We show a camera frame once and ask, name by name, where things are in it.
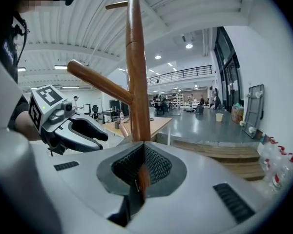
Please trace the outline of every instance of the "desk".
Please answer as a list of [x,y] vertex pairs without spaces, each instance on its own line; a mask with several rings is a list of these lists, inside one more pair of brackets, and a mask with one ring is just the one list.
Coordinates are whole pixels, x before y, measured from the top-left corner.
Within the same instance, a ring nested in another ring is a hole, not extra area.
[[110,116],[112,122],[115,118],[118,118],[120,117],[120,110],[108,110],[108,111],[103,111],[102,113],[99,113],[100,115],[103,115],[103,118],[104,118],[104,115],[107,115],[107,116]]
[[[168,123],[172,120],[172,118],[163,118],[163,117],[153,117],[153,121],[150,121],[150,128],[151,128],[151,138],[153,138],[159,131],[161,131],[164,127],[168,125]],[[115,129],[115,123],[110,122],[102,125],[105,129],[109,130],[110,132],[124,137],[120,129]],[[129,134],[131,134],[130,129],[130,120],[125,122],[125,126],[127,127]],[[168,146],[170,145],[170,127],[168,129]]]

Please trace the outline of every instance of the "mesh vent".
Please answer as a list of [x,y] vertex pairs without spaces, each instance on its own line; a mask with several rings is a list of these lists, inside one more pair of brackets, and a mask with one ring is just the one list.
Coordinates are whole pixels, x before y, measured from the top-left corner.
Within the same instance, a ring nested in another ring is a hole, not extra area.
[[151,185],[165,178],[172,167],[167,158],[147,146],[145,147],[145,164],[149,172]]
[[64,163],[64,164],[60,164],[60,165],[55,165],[54,168],[57,171],[61,171],[61,170],[72,168],[72,167],[78,166],[78,165],[79,164],[76,161],[72,161],[72,162],[68,162],[68,163]]
[[255,212],[247,205],[247,203],[233,190],[233,188],[226,184],[219,184],[213,186],[221,200],[226,205],[232,216],[238,224],[244,222],[249,217],[253,216]]
[[112,171],[122,181],[130,186],[134,186],[137,173],[143,163],[147,166],[151,185],[165,178],[170,173],[172,167],[171,162],[158,152],[147,146],[140,146],[123,158],[115,161],[112,164]]
[[137,173],[144,163],[144,146],[130,152],[112,164],[113,173],[130,186],[134,185]]

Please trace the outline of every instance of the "railing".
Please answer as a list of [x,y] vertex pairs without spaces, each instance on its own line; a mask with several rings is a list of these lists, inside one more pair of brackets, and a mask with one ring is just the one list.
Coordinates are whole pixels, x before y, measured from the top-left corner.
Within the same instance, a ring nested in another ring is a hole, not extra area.
[[163,74],[160,76],[154,76],[147,79],[148,85],[153,85],[156,83],[167,82],[175,79],[189,78],[189,77],[199,77],[203,75],[211,75],[211,66],[202,66],[196,68],[184,69],[176,72],[171,72]]

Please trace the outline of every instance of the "wooden table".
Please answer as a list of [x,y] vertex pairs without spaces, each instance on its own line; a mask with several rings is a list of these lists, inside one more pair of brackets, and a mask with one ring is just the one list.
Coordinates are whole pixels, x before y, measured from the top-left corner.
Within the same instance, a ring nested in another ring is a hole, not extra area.
[[[172,120],[172,118],[163,118],[163,117],[153,117],[153,121],[150,121],[150,128],[151,128],[151,138],[157,135],[157,133],[162,130],[164,127],[168,125],[168,123]],[[115,123],[110,122],[102,125],[105,129],[109,130],[110,132],[124,137],[120,129],[115,129]],[[125,119],[125,126],[127,127],[129,134],[131,134],[130,129],[130,120],[126,122]],[[168,129],[168,145],[170,145],[170,127]]]

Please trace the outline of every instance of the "black strap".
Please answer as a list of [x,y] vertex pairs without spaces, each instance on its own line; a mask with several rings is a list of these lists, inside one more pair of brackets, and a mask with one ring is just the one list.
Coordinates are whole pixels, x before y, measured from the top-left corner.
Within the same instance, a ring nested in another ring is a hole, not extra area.
[[19,14],[17,11],[15,11],[15,12],[13,13],[13,16],[14,16],[14,18],[15,18],[17,21],[19,21],[19,22],[21,23],[21,25],[22,25],[22,26],[24,27],[24,29],[25,29],[25,32],[24,32],[24,33],[19,33],[19,31],[21,31],[20,27],[17,25],[18,28],[17,28],[17,27],[14,28],[15,33],[18,33],[18,34],[20,34],[21,36],[24,36],[23,47],[22,47],[22,49],[21,49],[21,53],[20,53],[20,55],[19,55],[19,58],[18,58],[18,60],[16,61],[16,64],[15,64],[15,66],[17,67],[18,64],[19,64],[19,61],[20,61],[20,59],[21,59],[21,56],[22,56],[22,54],[23,54],[23,51],[24,51],[25,45],[26,45],[28,28],[27,28],[27,23],[26,23],[26,21],[25,21],[23,18],[21,18],[20,14]]

